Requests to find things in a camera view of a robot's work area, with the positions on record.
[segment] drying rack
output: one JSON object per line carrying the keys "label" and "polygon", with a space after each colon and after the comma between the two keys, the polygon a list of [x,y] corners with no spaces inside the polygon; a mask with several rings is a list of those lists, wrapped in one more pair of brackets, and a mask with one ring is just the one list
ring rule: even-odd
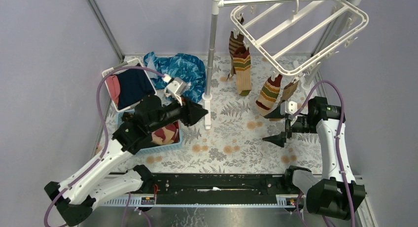
{"label": "drying rack", "polygon": [[[311,1],[308,5],[304,8],[299,10],[299,2],[301,1]],[[332,14],[323,20],[320,24],[309,30],[307,33],[299,37],[294,42],[290,43],[288,46],[284,47],[278,53],[272,55],[267,52],[263,48],[263,44],[283,32],[284,30],[288,29],[303,17],[305,17],[308,13],[312,12],[315,8],[323,4],[326,0],[212,0],[212,18],[211,18],[211,25],[210,25],[210,37],[209,37],[209,54],[208,54],[208,66],[206,69],[206,79],[207,84],[205,88],[205,93],[202,96],[204,102],[204,108],[209,111],[209,113],[205,116],[205,129],[211,129],[211,116],[210,116],[210,101],[212,99],[212,94],[210,93],[211,87],[211,78],[212,78],[212,70],[213,70],[213,57],[215,53],[215,38],[216,38],[216,27],[217,27],[217,19],[219,14],[219,9],[224,6],[237,6],[231,12],[231,20],[237,29],[234,29],[234,34],[238,35],[241,33],[248,41],[244,41],[244,45],[248,47],[251,43],[255,49],[257,49],[273,66],[275,69],[275,73],[280,73],[284,76],[296,76],[301,77],[304,75],[305,72],[310,71],[317,67],[320,64],[320,60],[324,57],[331,57],[335,53],[335,49],[344,44],[345,47],[348,47],[352,44],[356,38],[354,37],[357,33],[363,30],[369,22],[368,15],[362,11],[361,9],[357,8],[356,6],[360,4],[361,0],[350,0],[350,2],[346,0],[333,0],[336,2],[336,5],[333,7]],[[295,10],[289,16],[289,19],[285,20],[277,27],[273,28],[271,31],[263,35],[262,37],[255,39],[249,32],[248,28],[256,24],[257,21],[267,16],[273,10],[278,8],[282,3],[285,2],[295,2]],[[242,17],[242,11],[250,5],[251,10],[255,9],[256,4],[269,4],[274,3],[271,7],[265,10],[263,13],[257,15],[252,20],[247,22],[246,24],[241,24],[240,20]],[[300,44],[305,39],[309,38],[312,34],[317,32],[318,30],[322,29],[323,27],[327,26],[331,21],[335,20],[337,17],[350,13],[351,17],[348,19],[347,27],[348,31],[336,39],[334,42],[329,44],[327,47],[322,49],[321,51],[317,52],[311,58],[309,58],[306,62],[301,64],[300,66],[296,67],[295,69],[285,69],[280,63],[276,60],[280,56],[283,56],[289,50]],[[359,22],[359,24],[355,27],[352,27],[352,24],[355,22]]]}

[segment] floral tablecloth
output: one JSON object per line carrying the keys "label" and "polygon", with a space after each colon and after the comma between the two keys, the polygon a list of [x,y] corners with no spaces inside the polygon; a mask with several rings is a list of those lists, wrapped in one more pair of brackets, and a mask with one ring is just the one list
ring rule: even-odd
{"label": "floral tablecloth", "polygon": [[[207,63],[207,57],[200,58]],[[306,59],[306,56],[285,56],[279,61],[291,69],[294,60],[302,63]],[[151,172],[282,174],[289,165],[298,165],[311,169],[313,173],[321,173],[321,150],[316,134],[294,134],[285,148],[261,140],[284,129],[283,121],[270,122],[256,109],[255,101],[260,90],[273,72],[267,60],[261,56],[251,57],[252,91],[246,97],[237,93],[236,76],[227,81],[230,57],[216,56],[214,65],[211,79],[212,129],[205,130],[203,120],[192,127],[182,126],[182,149],[133,156],[114,172],[125,172],[137,164],[144,164]],[[291,77],[283,77],[281,87],[290,80]],[[306,95],[307,92],[299,87],[291,100],[301,106]],[[116,129],[116,111],[112,106],[106,126],[109,134]],[[103,144],[104,135],[98,150]]]}

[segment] red cloth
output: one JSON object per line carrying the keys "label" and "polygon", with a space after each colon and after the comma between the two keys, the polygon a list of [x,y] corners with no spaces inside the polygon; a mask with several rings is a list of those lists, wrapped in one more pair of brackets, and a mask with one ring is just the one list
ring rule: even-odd
{"label": "red cloth", "polygon": [[115,75],[106,79],[107,88],[109,89],[110,98],[117,105],[119,103],[120,84]]}
{"label": "red cloth", "polygon": [[158,145],[168,145],[179,141],[178,123],[167,125],[152,133],[152,141]]}

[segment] hanging sock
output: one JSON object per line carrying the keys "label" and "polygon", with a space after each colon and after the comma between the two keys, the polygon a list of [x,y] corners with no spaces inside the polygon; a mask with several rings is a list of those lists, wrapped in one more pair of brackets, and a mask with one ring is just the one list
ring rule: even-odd
{"label": "hanging sock", "polygon": [[[283,102],[289,100],[293,96],[296,89],[298,88],[298,85],[299,85],[299,80],[296,82],[291,82],[284,87],[283,94],[281,95],[280,102],[277,105],[277,107],[280,107],[280,105]],[[270,119],[270,121],[279,121],[279,120],[281,119]]]}
{"label": "hanging sock", "polygon": [[261,116],[267,115],[272,109],[280,92],[280,83],[283,75],[279,74],[275,79],[269,77],[261,88],[260,95],[255,101],[257,110]]}
{"label": "hanging sock", "polygon": [[251,91],[251,56],[249,48],[239,47],[232,57],[235,72],[237,73],[238,94],[245,97]]}
{"label": "hanging sock", "polygon": [[[240,23],[244,23],[244,18],[241,18]],[[239,48],[244,46],[244,35],[238,34],[237,38],[234,37],[234,31],[231,31],[231,35],[229,36],[229,56],[231,57],[231,71],[228,74],[227,81],[229,78],[232,78],[235,73],[234,64],[232,62],[232,57],[234,52]]]}

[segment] blue patterned cloth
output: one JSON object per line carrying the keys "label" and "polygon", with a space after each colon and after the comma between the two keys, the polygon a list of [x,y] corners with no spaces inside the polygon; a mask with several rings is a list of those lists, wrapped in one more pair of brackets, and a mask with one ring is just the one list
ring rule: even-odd
{"label": "blue patterned cloth", "polygon": [[[184,96],[189,97],[192,101],[198,103],[202,99],[205,91],[206,75],[205,64],[196,56],[178,53],[173,57],[156,57],[154,52],[150,52],[144,56],[145,66],[149,61],[153,61],[155,69],[171,77],[179,77],[184,82],[190,83]],[[167,85],[161,77],[151,78],[155,89],[164,89]]]}

